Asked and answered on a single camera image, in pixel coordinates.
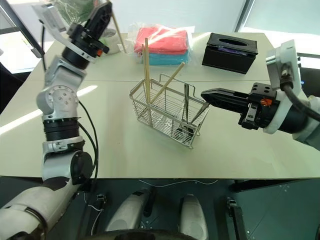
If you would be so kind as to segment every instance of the white table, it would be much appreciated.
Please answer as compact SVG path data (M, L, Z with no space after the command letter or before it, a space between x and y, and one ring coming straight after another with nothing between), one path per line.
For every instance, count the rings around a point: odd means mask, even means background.
M203 90L226 88L248 93L255 81L268 83L264 63L271 48L263 34L233 33L258 41L259 55L245 75L217 68L186 65L178 78L196 86L198 96ZM203 55L209 35L199 40L194 51ZM54 43L48 51L49 63L62 46ZM150 75L171 74L174 66L151 66ZM238 125L240 115L210 107L196 137L194 149L158 133L137 121L130 90L143 77L143 66L123 53L104 56L87 69L88 75L80 89L97 86L80 97L89 110L99 139L99 178L214 178L214 179L293 179L320 177L320 152L292 140L290 134L263 133ZM4 126L37 109L36 95L42 89L43 70L39 64L18 90L0 116ZM81 109L80 121L90 128ZM0 135L0 175L40 177L42 142L45 140L41 116ZM93 156L86 139L84 150Z

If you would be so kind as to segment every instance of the stainless steel basket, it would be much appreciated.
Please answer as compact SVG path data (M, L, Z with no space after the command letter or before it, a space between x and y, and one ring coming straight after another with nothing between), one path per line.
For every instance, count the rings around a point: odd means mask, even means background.
M170 76L161 73L159 81L150 80L150 99L163 87L162 78ZM179 90L184 89L184 85L188 84L184 81L174 78L179 83ZM185 112L185 94L179 90L166 87L159 97L152 103L147 104L145 80L142 79L131 91L130 98L138 121L149 125L150 127L165 134L169 138L192 149L192 143L196 135L200 135L199 130L208 113L208 108L199 115L192 124L186 123ZM189 96L188 103L188 119L193 119L199 110L203 107L205 101L195 96L195 86L188 84L193 88L192 96Z

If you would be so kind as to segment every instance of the pink towel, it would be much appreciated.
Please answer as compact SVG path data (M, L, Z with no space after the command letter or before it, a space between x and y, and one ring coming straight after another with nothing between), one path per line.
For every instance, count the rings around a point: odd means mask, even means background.
M182 55L188 50L187 31L164 26L142 27L136 37L134 52L142 51L142 44L148 38L149 53Z

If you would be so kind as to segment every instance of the black tissue box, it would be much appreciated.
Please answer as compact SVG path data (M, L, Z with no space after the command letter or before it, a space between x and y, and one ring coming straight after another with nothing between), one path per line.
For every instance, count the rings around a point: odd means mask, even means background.
M202 65L246 74L257 54L257 41L211 33Z

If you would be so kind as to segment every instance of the black cable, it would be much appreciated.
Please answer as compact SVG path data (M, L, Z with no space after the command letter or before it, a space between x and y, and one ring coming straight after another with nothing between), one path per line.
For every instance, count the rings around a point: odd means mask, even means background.
M91 191L90 191L90 194L89 194L89 197L88 199L86 200L86 204L84 206L84 209L83 209L83 212L82 212L82 215L81 215L81 219L80 219L80 223L79 223L79 227L78 227L78 230L77 230L77 234L76 234L76 239L80 239L80 233L81 233L81 227L83 226L84 224L84 220L85 220L85 215L87 213L87 210L88 210L88 205L93 197L93 193L95 191L95 187L96 187L96 184L97 184L97 177L98 177L98 168L99 168L99 145L98 145L98 137L97 137L97 132L96 132L96 128L94 126L94 123L92 122L92 119L86 109L86 107L82 104L82 102L80 102L80 105L83 107L90 123L91 123L91 126L93 128L93 132L94 132L94 138L95 138L95 144L94 144L94 141L93 139L91 138L90 134L88 133L88 131L82 126L81 123L79 123L79 126L80 128L84 131L84 133L88 136L92 146L95 145L94 147L94 164L93 164L93 168L92 168L92 171L95 169L95 172L94 172L94 178L93 178L93 183L92 183L92 186L91 186Z
M41 49L42 49L42 65L43 65L43 70L47 71L47 67L46 67L46 61L45 61L45 54L44 54L44 45L45 45L45 32L46 32L46 28L45 25L42 25L42 31L41 31Z
M287 95L288 99L292 102L292 105L298 109L300 112L306 114L308 117L317 120L320 122L320 113L316 112L315 110L308 107L299 98L294 94L291 86L289 84L283 85L283 91Z

